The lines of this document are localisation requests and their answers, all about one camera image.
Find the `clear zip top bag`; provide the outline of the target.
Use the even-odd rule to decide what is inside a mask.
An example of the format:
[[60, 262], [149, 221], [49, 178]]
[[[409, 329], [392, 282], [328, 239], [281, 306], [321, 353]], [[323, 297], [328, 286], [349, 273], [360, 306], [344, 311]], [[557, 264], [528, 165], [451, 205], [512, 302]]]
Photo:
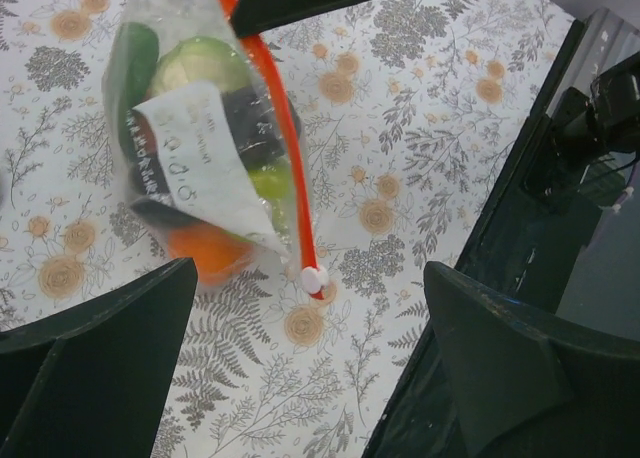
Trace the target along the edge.
[[251, 72], [248, 86], [268, 100], [286, 145], [286, 154], [279, 159], [289, 163], [294, 185], [288, 228], [284, 232], [274, 228], [271, 207], [256, 193], [250, 170], [236, 150], [223, 92], [212, 82], [192, 82], [156, 97], [149, 96], [148, 88], [143, 101], [127, 113], [135, 156], [123, 153], [105, 104], [113, 42], [102, 83], [103, 102], [127, 176], [128, 204], [166, 249], [171, 230], [208, 223], [252, 242], [252, 262], [266, 252], [290, 266], [302, 289], [321, 299], [329, 276], [315, 252], [303, 126], [264, 41], [234, 33], [231, 4], [232, 0], [128, 0], [118, 30], [125, 22], [152, 28], [159, 38], [158, 61], [179, 42], [196, 36], [222, 40], [244, 58]]

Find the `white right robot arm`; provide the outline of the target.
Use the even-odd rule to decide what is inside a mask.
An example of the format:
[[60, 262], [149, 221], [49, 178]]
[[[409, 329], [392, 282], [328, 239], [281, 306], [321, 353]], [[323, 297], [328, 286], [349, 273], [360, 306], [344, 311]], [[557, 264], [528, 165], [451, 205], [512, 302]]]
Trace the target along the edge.
[[[230, 22], [240, 38], [372, 0], [232, 0]], [[577, 180], [610, 152], [639, 153], [639, 57], [632, 55], [597, 75], [582, 93], [561, 96], [569, 112], [557, 113], [542, 149], [523, 181], [528, 194], [556, 203], [592, 186]]]

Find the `fake dark purple plum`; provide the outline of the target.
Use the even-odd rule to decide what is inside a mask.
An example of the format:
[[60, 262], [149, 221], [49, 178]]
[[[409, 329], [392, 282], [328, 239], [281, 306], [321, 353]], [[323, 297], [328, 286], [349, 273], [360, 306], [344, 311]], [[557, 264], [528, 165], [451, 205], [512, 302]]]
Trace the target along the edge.
[[286, 154], [266, 98], [259, 97], [252, 86], [223, 93], [221, 98], [236, 150], [247, 170], [261, 168]]

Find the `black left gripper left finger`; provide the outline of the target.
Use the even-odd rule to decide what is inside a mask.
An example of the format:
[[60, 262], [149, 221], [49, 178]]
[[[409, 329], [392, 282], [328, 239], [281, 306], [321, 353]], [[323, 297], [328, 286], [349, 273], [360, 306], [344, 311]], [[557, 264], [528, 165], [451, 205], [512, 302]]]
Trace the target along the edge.
[[176, 259], [2, 333], [2, 456], [150, 456], [196, 285]]

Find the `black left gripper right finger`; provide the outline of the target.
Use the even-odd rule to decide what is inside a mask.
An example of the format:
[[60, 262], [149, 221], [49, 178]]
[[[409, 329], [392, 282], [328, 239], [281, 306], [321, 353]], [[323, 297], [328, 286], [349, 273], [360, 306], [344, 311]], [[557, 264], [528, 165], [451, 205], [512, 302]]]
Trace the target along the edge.
[[430, 321], [470, 457], [636, 457], [639, 344], [500, 294], [439, 262]]

